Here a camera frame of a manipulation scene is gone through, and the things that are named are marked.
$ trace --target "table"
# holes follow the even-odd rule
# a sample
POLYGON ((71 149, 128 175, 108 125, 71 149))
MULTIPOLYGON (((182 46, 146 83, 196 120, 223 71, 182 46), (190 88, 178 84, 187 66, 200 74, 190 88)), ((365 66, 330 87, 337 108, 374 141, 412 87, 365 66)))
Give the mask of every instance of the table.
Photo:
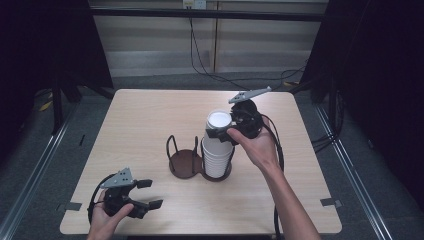
MULTIPOLYGON (((202 138, 214 109, 230 111, 234 91, 119 90, 111 103, 67 211, 64 234, 86 234, 87 209, 97 184, 111 173, 130 167, 136 179, 152 179, 150 188, 134 189, 133 200, 163 199, 160 209, 144 219, 125 218, 122 235, 273 234, 274 203, 261 172, 237 146, 232 172, 222 182, 197 174, 176 178, 169 170, 166 141, 174 135, 179 149, 192 149, 202 138)), ((293 95, 270 92, 254 99, 258 111, 276 124, 285 157, 285 174, 320 233, 338 233, 341 223, 307 135, 293 95)))

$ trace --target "gray floor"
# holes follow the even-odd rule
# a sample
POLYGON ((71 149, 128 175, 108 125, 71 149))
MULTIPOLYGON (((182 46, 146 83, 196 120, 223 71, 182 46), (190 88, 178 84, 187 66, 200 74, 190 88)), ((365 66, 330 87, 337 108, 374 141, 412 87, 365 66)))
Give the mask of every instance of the gray floor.
MULTIPOLYGON (((280 74, 278 72, 245 72, 226 73, 223 76, 230 79, 257 79, 278 78, 280 74)), ((298 74, 289 80, 295 81, 299 77, 298 74)), ((116 89, 240 90, 230 83, 219 82, 198 74, 121 77, 114 78, 114 83, 116 89)), ((249 89, 279 85, 279 81, 275 80, 239 80, 236 83, 249 89)), ((75 106, 76 111, 69 121, 68 129, 37 188, 36 194, 25 211, 16 232, 14 232, 13 239, 85 239, 85 236, 65 236, 60 233, 59 225, 63 218, 63 212, 57 211, 56 208, 61 203, 69 202, 108 110, 110 100, 100 97, 88 89, 81 89, 81 91, 84 95, 83 99, 75 106), (80 144, 83 136, 85 136, 84 141, 80 144)), ((308 92, 297 94, 295 99, 310 139, 322 137, 325 131, 319 121, 316 108, 309 99, 308 92)), ((44 112, 37 111, 44 101, 45 97, 36 99, 36 107, 21 133, 20 143, 11 154, 8 164, 0 170, 1 221, 4 220, 21 189, 25 186, 50 139, 53 126, 52 109, 49 108, 44 112)), ((66 101, 65 105, 66 112, 73 107, 66 101)), ((341 139, 393 239, 424 239, 424 214, 388 170, 381 155, 369 148, 366 136, 349 117, 348 112, 346 113, 341 139)), ((323 238, 378 239, 332 146, 319 152, 317 157, 332 197, 340 200, 343 204, 342 207, 338 208, 343 230, 339 234, 323 236, 323 238)), ((142 237, 140 239, 158 238, 142 237)), ((234 236, 232 239, 246 238, 234 236)))

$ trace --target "stack of white cups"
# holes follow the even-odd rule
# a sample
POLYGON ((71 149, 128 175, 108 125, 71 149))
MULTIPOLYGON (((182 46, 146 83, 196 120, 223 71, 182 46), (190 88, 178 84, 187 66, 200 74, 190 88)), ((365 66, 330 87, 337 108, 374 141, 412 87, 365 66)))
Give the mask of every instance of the stack of white cups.
MULTIPOLYGON (((208 116, 207 129, 227 127, 231 124, 231 115, 224 110, 214 110, 208 116)), ((205 132, 203 138, 203 158, 206 175, 213 178, 224 176, 234 146, 218 138, 209 138, 205 132)))

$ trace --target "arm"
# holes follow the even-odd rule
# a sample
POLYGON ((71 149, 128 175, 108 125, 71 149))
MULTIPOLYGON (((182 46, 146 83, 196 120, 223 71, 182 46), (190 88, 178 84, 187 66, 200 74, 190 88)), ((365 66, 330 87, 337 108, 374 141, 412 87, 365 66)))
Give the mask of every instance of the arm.
POLYGON ((232 128, 228 129, 227 133, 240 143, 247 156, 264 175, 277 207, 286 239, 320 239, 318 231, 278 164, 271 134, 265 128, 262 128, 255 139, 248 139, 232 128))
POLYGON ((90 231, 87 240, 108 240, 111 239, 118 223, 126 217, 134 208, 131 203, 123 206, 113 217, 109 217, 103 210, 103 198, 105 190, 100 194, 99 200, 93 209, 93 219, 91 220, 90 231))

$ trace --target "human hand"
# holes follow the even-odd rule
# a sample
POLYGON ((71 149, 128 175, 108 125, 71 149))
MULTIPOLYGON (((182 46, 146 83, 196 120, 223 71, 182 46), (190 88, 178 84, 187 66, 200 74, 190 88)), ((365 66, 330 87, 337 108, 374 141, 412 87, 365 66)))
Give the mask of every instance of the human hand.
MULTIPOLYGON (((262 117, 262 119, 264 124, 269 126, 269 120, 265 117, 262 117)), ((254 139, 245 137, 234 128, 229 128, 227 133, 232 139, 240 143, 252 163, 261 171, 275 168, 280 169, 274 140, 266 128, 262 127, 261 132, 254 139)))
POLYGON ((103 198, 106 190, 100 194, 99 200, 93 209, 93 218, 91 220, 90 231, 88 232, 88 240, 108 240, 111 239, 115 232, 118 223, 126 217, 134 208, 134 205, 129 203, 123 206, 119 212, 110 217, 104 211, 103 198))

